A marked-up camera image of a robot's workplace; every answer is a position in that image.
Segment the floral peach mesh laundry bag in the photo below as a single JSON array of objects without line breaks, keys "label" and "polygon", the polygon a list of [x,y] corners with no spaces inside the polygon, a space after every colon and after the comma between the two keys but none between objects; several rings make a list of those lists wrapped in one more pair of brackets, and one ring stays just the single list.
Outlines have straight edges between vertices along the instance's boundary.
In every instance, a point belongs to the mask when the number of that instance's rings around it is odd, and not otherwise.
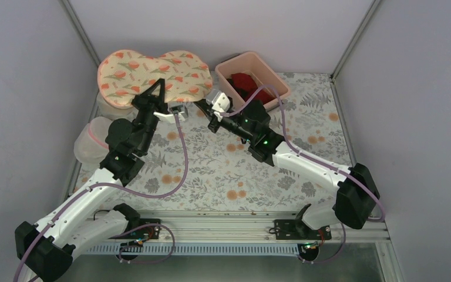
[{"label": "floral peach mesh laundry bag", "polygon": [[165,80],[165,102],[195,102],[213,88],[210,68],[189,51],[170,51],[157,57],[119,50],[106,57],[97,70],[102,98],[117,109],[132,107],[133,98]]}]

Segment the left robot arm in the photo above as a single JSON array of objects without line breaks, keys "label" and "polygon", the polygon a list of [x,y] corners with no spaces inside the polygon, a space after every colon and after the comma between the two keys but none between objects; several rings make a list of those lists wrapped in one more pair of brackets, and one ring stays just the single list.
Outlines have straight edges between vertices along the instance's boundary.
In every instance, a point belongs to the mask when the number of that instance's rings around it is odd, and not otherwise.
[{"label": "left robot arm", "polygon": [[81,188],[36,223],[25,221],[15,229],[20,263],[14,281],[22,281],[24,267],[42,281],[56,281],[89,248],[119,234],[131,238],[139,232],[138,219],[120,210],[89,224],[85,220],[114,192],[125,190],[144,166],[141,158],[147,155],[159,122],[156,113],[168,112],[165,86],[163,78],[156,80],[133,98],[138,113],[132,121],[117,119],[110,124],[105,139],[109,152]]}]

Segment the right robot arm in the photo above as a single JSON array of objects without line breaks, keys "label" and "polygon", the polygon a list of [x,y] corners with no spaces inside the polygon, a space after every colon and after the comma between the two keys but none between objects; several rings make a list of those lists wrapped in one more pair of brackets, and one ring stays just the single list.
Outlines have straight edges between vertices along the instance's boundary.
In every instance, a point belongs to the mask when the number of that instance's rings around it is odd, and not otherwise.
[{"label": "right robot arm", "polygon": [[248,151],[258,162],[294,172],[335,196],[333,201],[308,204],[301,210],[301,218],[294,224],[301,239],[309,239],[317,229],[330,224],[342,223],[359,230],[370,221],[380,194],[365,165],[332,163],[288,143],[270,129],[271,117],[259,101],[251,102],[237,115],[231,109],[215,112],[204,99],[195,105],[209,120],[208,128],[213,133],[220,128],[229,131],[248,144]]}]

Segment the red bra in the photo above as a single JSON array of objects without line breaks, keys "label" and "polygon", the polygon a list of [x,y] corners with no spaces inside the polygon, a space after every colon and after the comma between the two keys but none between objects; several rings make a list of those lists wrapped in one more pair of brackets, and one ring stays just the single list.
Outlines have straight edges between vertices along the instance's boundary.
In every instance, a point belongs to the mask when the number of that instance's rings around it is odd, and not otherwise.
[{"label": "red bra", "polygon": [[[246,73],[234,73],[227,81],[244,101],[249,100],[253,93],[258,89],[255,80]],[[274,97],[268,92],[260,90],[253,100],[259,100],[264,105],[273,99]]]}]

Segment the beige round mesh laundry bag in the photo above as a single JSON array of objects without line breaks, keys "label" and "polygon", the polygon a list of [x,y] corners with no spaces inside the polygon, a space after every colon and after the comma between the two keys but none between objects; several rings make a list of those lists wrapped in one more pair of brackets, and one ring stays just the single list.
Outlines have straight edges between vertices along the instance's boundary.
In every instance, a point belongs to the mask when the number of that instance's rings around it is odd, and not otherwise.
[{"label": "beige round mesh laundry bag", "polygon": [[99,109],[99,114],[110,120],[126,118],[134,111],[134,108],[118,109],[108,104],[100,93],[97,94],[96,104]]}]

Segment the white pink-trimmed mesh laundry bag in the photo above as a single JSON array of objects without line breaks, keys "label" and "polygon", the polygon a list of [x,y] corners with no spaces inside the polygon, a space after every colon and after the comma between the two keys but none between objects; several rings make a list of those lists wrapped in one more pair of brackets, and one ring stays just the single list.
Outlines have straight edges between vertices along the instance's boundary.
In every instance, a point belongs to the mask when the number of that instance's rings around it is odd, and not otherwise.
[{"label": "white pink-trimmed mesh laundry bag", "polygon": [[109,146],[105,142],[112,121],[99,116],[92,119],[82,130],[74,143],[76,159],[84,165],[100,163],[108,154]]}]

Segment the pink plastic bin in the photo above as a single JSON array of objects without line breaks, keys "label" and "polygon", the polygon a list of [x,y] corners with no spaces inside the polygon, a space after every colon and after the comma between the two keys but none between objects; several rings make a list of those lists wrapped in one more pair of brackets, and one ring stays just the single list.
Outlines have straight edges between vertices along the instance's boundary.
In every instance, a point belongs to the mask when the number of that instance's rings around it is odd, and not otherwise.
[{"label": "pink plastic bin", "polygon": [[244,105],[246,101],[239,96],[227,81],[234,73],[246,73],[250,75],[255,80],[258,87],[262,85],[271,85],[274,87],[273,89],[262,89],[274,97],[272,101],[263,105],[266,111],[278,107],[277,96],[281,99],[285,99],[291,94],[291,88],[287,85],[285,80],[281,79],[257,53],[248,51],[218,64],[215,68],[219,88],[228,97],[232,98],[232,107],[235,110]]}]

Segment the floral patterned table mat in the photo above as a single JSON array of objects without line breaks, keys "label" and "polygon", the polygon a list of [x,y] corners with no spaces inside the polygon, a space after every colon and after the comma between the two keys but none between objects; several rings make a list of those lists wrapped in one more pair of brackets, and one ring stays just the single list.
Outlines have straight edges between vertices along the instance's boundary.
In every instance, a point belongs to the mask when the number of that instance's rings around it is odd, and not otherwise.
[{"label": "floral patterned table mat", "polygon": [[[291,88],[284,111],[270,112],[270,126],[286,132],[295,146],[338,164],[351,160],[327,74],[282,73]],[[285,169],[256,161],[248,146],[224,129],[212,133],[193,104],[177,130],[160,123],[144,166],[129,184],[99,210],[127,203],[145,211],[297,212],[334,195]]]}]

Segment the aluminium frame post left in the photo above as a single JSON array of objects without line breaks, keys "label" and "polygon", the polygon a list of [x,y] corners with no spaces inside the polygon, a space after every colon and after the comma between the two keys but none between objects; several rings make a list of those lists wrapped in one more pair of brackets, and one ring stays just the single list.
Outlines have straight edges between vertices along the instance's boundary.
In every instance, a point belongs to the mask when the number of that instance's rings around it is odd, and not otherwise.
[{"label": "aluminium frame post left", "polygon": [[97,54],[93,43],[89,39],[87,32],[85,31],[79,16],[77,15],[73,5],[69,0],[59,0],[59,3],[62,5],[65,10],[66,16],[69,18],[73,28],[75,29],[78,37],[80,38],[81,43],[85,47],[88,55],[96,66],[100,65],[100,58]]}]

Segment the aluminium frame post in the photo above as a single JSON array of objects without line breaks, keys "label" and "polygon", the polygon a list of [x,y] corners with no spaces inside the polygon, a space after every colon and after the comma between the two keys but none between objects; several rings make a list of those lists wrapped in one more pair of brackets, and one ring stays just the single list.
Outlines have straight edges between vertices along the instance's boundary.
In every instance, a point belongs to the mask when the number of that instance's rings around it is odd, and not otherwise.
[{"label": "aluminium frame post", "polygon": [[345,66],[345,64],[347,62],[347,60],[351,56],[354,48],[356,47],[356,45],[359,42],[361,36],[365,32],[365,30],[366,30],[367,26],[369,25],[371,19],[373,18],[376,10],[380,7],[381,2],[382,2],[381,0],[373,0],[371,2],[371,4],[368,7],[364,17],[360,21],[360,24],[358,25],[355,33],[352,35],[352,38],[351,38],[349,44],[347,45],[347,47],[345,48],[342,56],[340,57],[340,59],[339,59],[337,65],[336,65],[334,71],[331,73],[331,80],[333,82],[336,80],[336,78],[341,73],[342,69],[344,68],[344,66]]},{"label": "aluminium frame post", "polygon": [[75,29],[78,37],[80,38],[81,43],[85,47],[88,55],[96,66],[100,65],[100,58],[97,54],[93,43],[89,39],[87,32],[85,31],[79,16],[77,15],[73,5],[69,0],[59,0],[59,3],[62,5],[65,10],[66,16],[69,18],[73,28]]}]

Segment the aluminium front rail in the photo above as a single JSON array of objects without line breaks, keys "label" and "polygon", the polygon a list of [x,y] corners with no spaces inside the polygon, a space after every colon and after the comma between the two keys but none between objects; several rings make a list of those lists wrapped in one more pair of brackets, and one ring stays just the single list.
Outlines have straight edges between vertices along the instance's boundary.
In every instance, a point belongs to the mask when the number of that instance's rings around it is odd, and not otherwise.
[{"label": "aluminium front rail", "polygon": [[[178,243],[283,243],[268,232],[276,219],[291,219],[295,212],[217,212],[217,211],[139,211],[142,218],[160,219],[174,234]],[[342,227],[331,224],[332,239],[340,243]],[[391,241],[385,223],[367,222],[363,229],[345,226],[347,243],[388,243]]]}]

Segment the aluminium frame post right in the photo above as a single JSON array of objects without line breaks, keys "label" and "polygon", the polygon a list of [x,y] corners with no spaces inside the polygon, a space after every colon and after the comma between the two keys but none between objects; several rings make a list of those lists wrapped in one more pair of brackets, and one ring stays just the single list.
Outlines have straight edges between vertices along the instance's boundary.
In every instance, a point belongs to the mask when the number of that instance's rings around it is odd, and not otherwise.
[{"label": "aluminium frame post right", "polygon": [[340,59],[339,59],[337,65],[336,65],[334,71],[331,73],[331,80],[333,82],[336,80],[336,78],[341,73],[342,69],[344,68],[344,66],[345,66],[345,64],[347,62],[347,60],[351,56],[354,48],[356,47],[356,45],[359,42],[361,36],[365,32],[365,30],[366,30],[367,26],[369,25],[371,19],[373,18],[376,10],[380,7],[381,2],[382,2],[381,0],[373,0],[371,2],[371,4],[368,7],[364,17],[360,21],[360,24],[358,25],[355,33],[352,35],[352,38],[351,38],[349,44],[347,45],[347,47],[345,48],[342,56],[340,57]]}]

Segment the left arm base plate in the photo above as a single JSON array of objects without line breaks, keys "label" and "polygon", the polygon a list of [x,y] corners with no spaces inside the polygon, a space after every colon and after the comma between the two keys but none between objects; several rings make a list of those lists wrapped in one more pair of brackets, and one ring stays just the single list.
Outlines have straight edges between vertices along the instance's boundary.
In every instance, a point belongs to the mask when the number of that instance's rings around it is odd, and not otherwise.
[{"label": "left arm base plate", "polygon": [[110,239],[156,240],[161,230],[159,224],[161,224],[160,219],[139,219],[138,223],[129,223],[124,233]]}]

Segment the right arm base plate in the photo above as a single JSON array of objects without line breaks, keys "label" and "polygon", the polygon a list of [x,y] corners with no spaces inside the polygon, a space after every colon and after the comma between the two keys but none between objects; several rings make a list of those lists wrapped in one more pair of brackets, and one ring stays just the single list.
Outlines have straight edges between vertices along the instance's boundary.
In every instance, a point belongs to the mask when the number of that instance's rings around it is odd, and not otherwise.
[{"label": "right arm base plate", "polygon": [[310,229],[300,220],[277,219],[269,228],[277,240],[330,240],[331,228],[324,226],[321,229]]}]

